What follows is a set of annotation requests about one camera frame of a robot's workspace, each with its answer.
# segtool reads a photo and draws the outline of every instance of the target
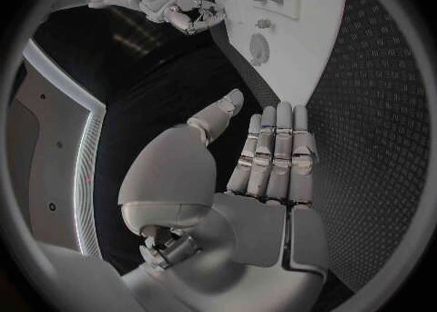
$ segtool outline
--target robotic hand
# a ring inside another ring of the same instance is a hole
[[[214,194],[216,166],[205,147],[242,105],[233,90],[166,130],[122,183],[125,224],[145,238],[145,263],[126,281],[145,304],[172,311],[162,302],[172,292],[196,311],[308,311],[320,293],[328,256],[311,209],[317,151],[304,106],[281,102],[252,116],[227,191]]]
[[[52,11],[79,6],[104,8],[120,6],[143,12],[155,23],[170,23],[187,35],[198,34],[226,18],[224,8],[206,0],[58,0]],[[199,17],[192,20],[184,12],[198,9]]]

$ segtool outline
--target perforated panel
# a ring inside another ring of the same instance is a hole
[[[331,269],[361,288],[402,239],[426,177],[429,121],[412,51],[377,0],[347,0],[308,109],[321,164],[315,208]]]

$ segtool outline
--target robotic arm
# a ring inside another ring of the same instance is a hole
[[[227,191],[214,194],[216,166],[205,147],[242,105],[233,90],[166,130],[122,183],[125,224],[145,238],[145,263],[125,279],[146,304],[171,292],[195,311],[308,311],[320,293],[328,250],[311,208],[317,150],[304,106],[281,102],[252,116]]]
[[[186,35],[208,30],[226,17],[222,6],[206,0],[58,0],[52,6],[52,11],[80,6],[120,6],[133,9],[143,12],[154,23],[170,23]],[[199,17],[195,20],[184,13],[196,9]]]

